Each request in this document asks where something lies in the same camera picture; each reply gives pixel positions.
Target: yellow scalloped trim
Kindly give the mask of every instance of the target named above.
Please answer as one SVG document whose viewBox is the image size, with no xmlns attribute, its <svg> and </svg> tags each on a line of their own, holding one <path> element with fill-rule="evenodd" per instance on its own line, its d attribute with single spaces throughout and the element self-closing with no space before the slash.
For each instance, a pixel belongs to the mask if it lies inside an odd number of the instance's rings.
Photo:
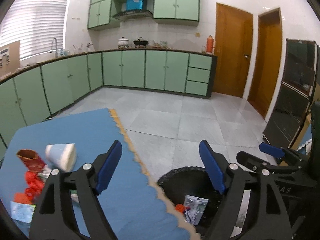
<svg viewBox="0 0 320 240">
<path fill-rule="evenodd" d="M 120 133 L 124 136 L 124 141 L 128 144 L 130 151 L 133 152 L 134 160 L 140 164 L 141 173 L 148 177 L 149 186 L 153 187 L 157 191 L 158 199 L 162 200 L 166 204 L 167 212 L 174 215 L 178 219 L 178 226 L 180 228 L 184 228 L 190 233 L 190 240 L 200 240 L 201 239 L 200 234 L 196 232 L 195 227 L 185 221 L 183 215 L 180 212 L 175 210 L 175 206 L 172 203 L 172 201 L 166 197 L 163 189 L 152 180 L 148 169 L 140 159 L 139 155 L 137 154 L 136 150 L 133 147 L 133 144 L 130 138 L 127 135 L 126 130 L 123 128 L 115 109 L 109 109 L 109 112 L 110 112 L 110 116 L 116 122 L 117 127 L 120 129 Z"/>
</svg>

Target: window blind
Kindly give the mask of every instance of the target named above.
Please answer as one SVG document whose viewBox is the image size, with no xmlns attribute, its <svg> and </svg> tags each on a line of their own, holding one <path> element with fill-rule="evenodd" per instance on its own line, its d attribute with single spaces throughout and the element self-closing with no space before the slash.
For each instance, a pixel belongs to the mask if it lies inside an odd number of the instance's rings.
<svg viewBox="0 0 320 240">
<path fill-rule="evenodd" d="M 67 1 L 15 0 L 0 26 L 0 46 L 20 41 L 20 58 L 50 51 L 53 38 L 62 49 Z"/>
</svg>

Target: doorway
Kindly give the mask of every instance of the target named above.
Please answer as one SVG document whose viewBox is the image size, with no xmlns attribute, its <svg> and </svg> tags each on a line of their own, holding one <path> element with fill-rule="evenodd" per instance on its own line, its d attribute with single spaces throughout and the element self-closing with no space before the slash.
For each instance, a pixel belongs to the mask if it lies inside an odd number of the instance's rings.
<svg viewBox="0 0 320 240">
<path fill-rule="evenodd" d="M 248 76 L 253 36 L 253 15 L 217 3 L 216 48 L 218 56 L 212 91 L 243 96 Z"/>
<path fill-rule="evenodd" d="M 280 8 L 259 16 L 258 49 L 248 102 L 266 117 L 278 79 L 282 53 Z"/>
</svg>

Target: silver screw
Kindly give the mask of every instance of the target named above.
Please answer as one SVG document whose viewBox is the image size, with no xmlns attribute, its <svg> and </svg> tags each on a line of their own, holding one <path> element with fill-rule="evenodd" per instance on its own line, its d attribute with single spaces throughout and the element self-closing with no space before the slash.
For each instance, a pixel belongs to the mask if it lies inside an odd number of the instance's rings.
<svg viewBox="0 0 320 240">
<path fill-rule="evenodd" d="M 59 170 L 58 169 L 54 169 L 51 171 L 51 174 L 52 175 L 57 175 L 59 173 Z"/>
<path fill-rule="evenodd" d="M 229 168 L 232 169 L 232 170 L 234 170 L 234 171 L 237 170 L 238 167 L 239 167 L 239 166 L 238 166 L 237 164 L 235 164 L 235 163 L 230 163 L 230 164 L 229 164 Z"/>
<path fill-rule="evenodd" d="M 265 176 L 268 176 L 270 174 L 270 172 L 268 170 L 262 170 L 262 174 Z"/>
<path fill-rule="evenodd" d="M 83 166 L 82 166 L 82 168 L 84 169 L 84 170 L 90 170 L 91 169 L 91 167 L 92 167 L 92 165 L 91 165 L 91 163 L 85 163 L 85 164 L 83 164 Z"/>
</svg>

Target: green drawer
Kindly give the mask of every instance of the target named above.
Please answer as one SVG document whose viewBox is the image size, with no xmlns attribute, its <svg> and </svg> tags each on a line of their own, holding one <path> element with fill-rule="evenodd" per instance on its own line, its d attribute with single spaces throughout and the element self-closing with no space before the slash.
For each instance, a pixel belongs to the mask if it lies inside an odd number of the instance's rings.
<svg viewBox="0 0 320 240">
<path fill-rule="evenodd" d="M 211 69 L 212 57 L 190 54 L 189 67 Z"/>
<path fill-rule="evenodd" d="M 210 71 L 199 68 L 189 67 L 188 80 L 209 83 Z"/>
<path fill-rule="evenodd" d="M 187 80 L 186 93 L 205 96 L 207 95 L 208 84 Z"/>
</svg>

